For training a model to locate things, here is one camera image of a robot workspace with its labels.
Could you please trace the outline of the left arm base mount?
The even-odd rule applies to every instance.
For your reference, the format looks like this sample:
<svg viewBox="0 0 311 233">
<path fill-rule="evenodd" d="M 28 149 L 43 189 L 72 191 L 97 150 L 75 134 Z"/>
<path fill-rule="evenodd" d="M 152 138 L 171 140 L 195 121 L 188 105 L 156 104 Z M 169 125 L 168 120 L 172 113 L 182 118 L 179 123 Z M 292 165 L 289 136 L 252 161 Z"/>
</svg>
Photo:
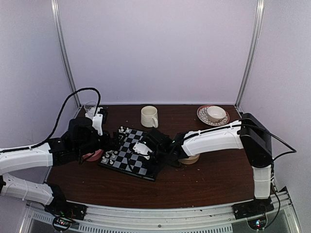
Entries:
<svg viewBox="0 0 311 233">
<path fill-rule="evenodd" d="M 52 226 L 55 230 L 63 232 L 76 225 L 78 220 L 84 220 L 87 206 L 73 202 L 56 202 L 43 205 L 44 210 L 54 216 Z"/>
</svg>

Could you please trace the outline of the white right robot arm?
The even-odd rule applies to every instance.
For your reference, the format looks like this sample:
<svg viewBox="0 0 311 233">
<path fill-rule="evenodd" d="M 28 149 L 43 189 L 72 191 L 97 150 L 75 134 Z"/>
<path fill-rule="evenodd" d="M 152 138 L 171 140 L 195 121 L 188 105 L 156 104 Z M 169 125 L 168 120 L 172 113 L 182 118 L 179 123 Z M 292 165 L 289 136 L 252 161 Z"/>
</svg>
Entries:
<svg viewBox="0 0 311 233">
<path fill-rule="evenodd" d="M 142 144 L 141 154 L 156 162 L 163 157 L 178 160 L 205 152 L 243 149 L 254 178 L 255 199 L 249 203 L 249 210 L 257 215 L 268 206 L 273 163 L 271 136 L 251 114 L 213 129 L 178 133 L 174 139 L 152 129 Z"/>
</svg>

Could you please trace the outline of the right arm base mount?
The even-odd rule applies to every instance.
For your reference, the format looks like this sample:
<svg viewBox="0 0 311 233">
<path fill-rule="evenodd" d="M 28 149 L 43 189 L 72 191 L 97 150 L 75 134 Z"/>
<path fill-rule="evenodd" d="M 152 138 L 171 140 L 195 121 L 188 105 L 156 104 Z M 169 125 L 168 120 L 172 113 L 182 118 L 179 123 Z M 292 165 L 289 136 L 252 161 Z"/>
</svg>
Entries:
<svg viewBox="0 0 311 233">
<path fill-rule="evenodd" d="M 248 226 L 252 230 L 263 230 L 267 225 L 266 214 L 274 210 L 271 199 L 237 203 L 232 206 L 235 219 L 247 219 Z"/>
</svg>

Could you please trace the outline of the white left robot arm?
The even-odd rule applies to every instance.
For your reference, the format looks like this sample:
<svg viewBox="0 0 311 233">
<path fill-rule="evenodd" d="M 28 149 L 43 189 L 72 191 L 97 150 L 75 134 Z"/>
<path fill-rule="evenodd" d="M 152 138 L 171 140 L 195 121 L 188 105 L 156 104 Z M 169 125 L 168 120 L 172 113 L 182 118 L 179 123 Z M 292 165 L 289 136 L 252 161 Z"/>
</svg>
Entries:
<svg viewBox="0 0 311 233">
<path fill-rule="evenodd" d="M 11 176 L 9 173 L 41 166 L 62 166 L 83 162 L 83 156 L 98 150 L 118 150 L 117 133 L 110 135 L 87 117 L 70 120 L 68 130 L 60 138 L 49 138 L 37 145 L 4 149 L 0 152 L 0 194 L 51 206 L 60 216 L 70 205 L 59 186 L 39 184 Z"/>
</svg>

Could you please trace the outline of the cream bowl of black pieces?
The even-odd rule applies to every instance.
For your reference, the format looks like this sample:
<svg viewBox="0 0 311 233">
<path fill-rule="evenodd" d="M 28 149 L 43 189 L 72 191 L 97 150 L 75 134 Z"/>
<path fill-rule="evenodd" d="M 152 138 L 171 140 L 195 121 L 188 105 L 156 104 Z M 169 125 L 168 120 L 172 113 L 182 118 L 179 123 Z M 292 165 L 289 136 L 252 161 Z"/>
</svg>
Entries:
<svg viewBox="0 0 311 233">
<path fill-rule="evenodd" d="M 189 158 L 179 159 L 178 161 L 184 165 L 191 165 L 199 160 L 200 155 L 190 156 Z"/>
</svg>

